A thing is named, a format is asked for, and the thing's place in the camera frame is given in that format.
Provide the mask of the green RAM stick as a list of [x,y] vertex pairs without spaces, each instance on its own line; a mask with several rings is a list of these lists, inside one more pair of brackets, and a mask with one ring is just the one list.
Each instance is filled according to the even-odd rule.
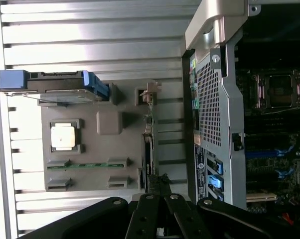
[[71,170],[71,169],[92,169],[92,168],[124,168],[124,164],[108,163],[82,163],[82,164],[65,164],[63,166],[48,166],[49,170]]

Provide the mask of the grey parts rack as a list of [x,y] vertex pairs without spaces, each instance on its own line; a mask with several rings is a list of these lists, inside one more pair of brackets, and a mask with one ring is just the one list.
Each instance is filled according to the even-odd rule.
[[[108,101],[81,104],[49,104],[41,107],[44,182],[48,192],[88,190],[147,190],[145,178],[144,114],[138,91],[154,80],[107,82]],[[51,127],[71,123],[75,147],[56,150],[51,146]],[[65,164],[124,164],[124,168],[49,170]]]

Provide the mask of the green motherboard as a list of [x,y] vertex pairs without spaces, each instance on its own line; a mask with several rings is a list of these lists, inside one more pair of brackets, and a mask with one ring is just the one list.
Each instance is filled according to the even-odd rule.
[[253,107],[251,76],[268,70],[300,68],[237,72],[236,84],[244,103],[247,210],[300,215],[300,107],[266,112]]

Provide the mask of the silver CPU chip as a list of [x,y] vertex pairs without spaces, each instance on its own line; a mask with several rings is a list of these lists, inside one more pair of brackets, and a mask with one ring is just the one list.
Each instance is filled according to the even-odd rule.
[[56,123],[51,127],[51,146],[54,149],[72,150],[75,145],[75,127],[71,123]]

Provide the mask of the open black PC case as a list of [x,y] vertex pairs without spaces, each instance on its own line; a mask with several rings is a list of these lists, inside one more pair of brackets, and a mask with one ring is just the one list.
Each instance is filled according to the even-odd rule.
[[300,68],[300,0],[200,0],[183,41],[189,196],[247,210],[237,72]]

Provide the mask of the metal CPU socket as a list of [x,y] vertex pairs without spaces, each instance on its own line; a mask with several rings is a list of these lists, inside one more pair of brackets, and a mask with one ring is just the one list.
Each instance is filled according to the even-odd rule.
[[260,71],[251,80],[254,108],[266,112],[300,107],[300,71]]

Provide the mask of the hard disk blue carrier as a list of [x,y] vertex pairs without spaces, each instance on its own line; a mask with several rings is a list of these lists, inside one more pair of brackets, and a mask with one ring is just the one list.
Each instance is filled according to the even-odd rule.
[[28,72],[1,70],[0,93],[23,96],[49,104],[81,104],[108,101],[110,88],[93,72]]

